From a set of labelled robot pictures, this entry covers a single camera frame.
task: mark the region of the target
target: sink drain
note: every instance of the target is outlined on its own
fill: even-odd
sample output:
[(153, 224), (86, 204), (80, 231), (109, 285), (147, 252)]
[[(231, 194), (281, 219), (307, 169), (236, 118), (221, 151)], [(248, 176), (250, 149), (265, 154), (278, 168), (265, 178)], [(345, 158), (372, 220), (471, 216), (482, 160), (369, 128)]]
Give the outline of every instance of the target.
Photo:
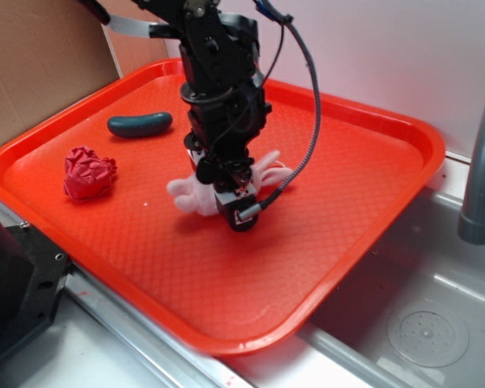
[(469, 335), (457, 315), (435, 303), (419, 302), (392, 315), (388, 340), (406, 361), (438, 368), (460, 359), (467, 350)]

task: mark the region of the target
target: red crumpled paper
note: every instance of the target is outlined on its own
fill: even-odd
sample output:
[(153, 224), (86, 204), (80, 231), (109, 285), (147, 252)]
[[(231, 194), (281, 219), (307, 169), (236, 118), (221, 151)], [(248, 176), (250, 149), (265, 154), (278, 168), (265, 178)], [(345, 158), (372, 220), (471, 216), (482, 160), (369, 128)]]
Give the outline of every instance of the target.
[(65, 194), (78, 201), (99, 198), (112, 188), (115, 173), (115, 159), (101, 159), (85, 145), (75, 147), (65, 158)]

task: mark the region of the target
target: orange tray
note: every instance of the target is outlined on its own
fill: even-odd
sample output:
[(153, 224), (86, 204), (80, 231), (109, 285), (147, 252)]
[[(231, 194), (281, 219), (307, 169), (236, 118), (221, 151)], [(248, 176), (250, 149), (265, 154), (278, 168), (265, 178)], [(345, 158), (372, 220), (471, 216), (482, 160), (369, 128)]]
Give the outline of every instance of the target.
[[(254, 352), (294, 333), (440, 167), (429, 125), (323, 95), (323, 126), (308, 167), (256, 226), (177, 210), (166, 192), (192, 173), (183, 138), (181, 62), (148, 65), (0, 149), (0, 200), (70, 257), (174, 333), (213, 355)], [(268, 81), (273, 112), (250, 144), (295, 167), (314, 122), (308, 90)], [(168, 111), (158, 137), (123, 139), (110, 116)], [(117, 161), (109, 195), (63, 194), (64, 158), (86, 145)]]

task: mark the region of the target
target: stainless steel sink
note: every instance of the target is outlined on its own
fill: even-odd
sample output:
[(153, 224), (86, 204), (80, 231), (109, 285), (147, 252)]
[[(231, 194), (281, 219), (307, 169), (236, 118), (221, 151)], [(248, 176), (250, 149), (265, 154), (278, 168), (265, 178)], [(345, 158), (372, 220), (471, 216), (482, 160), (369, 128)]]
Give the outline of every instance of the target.
[(375, 386), (485, 387), (485, 246), (460, 205), (424, 189), (300, 335)]

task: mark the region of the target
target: white stuffed animal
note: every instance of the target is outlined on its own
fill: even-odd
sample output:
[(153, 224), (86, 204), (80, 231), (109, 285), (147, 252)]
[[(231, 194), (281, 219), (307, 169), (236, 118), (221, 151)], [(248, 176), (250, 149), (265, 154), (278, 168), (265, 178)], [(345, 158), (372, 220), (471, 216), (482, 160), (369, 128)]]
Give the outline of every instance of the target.
[[(293, 173), (288, 167), (271, 167), (280, 152), (274, 150), (251, 166), (253, 186), (257, 193), (262, 187), (282, 182)], [(212, 184), (202, 184), (193, 173), (186, 179), (175, 179), (167, 185), (167, 192), (175, 198), (175, 205), (185, 213), (197, 212), (201, 216), (218, 214)]]

